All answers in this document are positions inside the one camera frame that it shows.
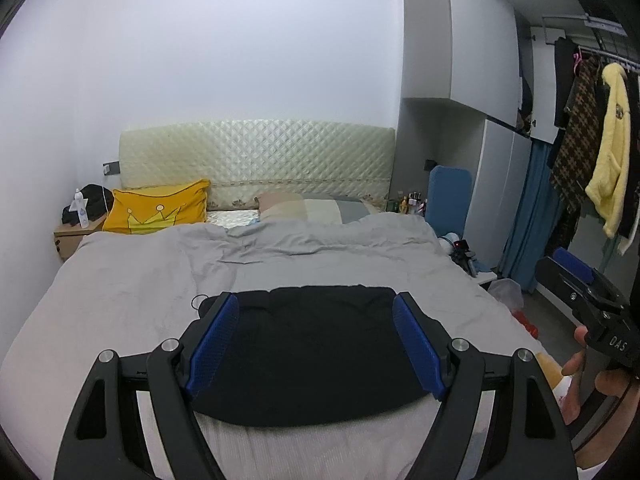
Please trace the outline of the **person's right hand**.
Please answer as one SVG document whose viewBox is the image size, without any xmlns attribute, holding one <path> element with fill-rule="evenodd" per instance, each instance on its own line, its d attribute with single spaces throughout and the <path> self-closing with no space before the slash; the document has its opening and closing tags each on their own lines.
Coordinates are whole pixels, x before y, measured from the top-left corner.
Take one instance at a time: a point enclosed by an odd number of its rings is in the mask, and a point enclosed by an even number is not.
<svg viewBox="0 0 640 480">
<path fill-rule="evenodd" d="M 639 477 L 639 379 L 614 370 L 588 346 L 588 328 L 578 326 L 574 338 L 582 346 L 562 367 L 572 382 L 561 412 L 576 466 L 585 479 Z"/>
</svg>

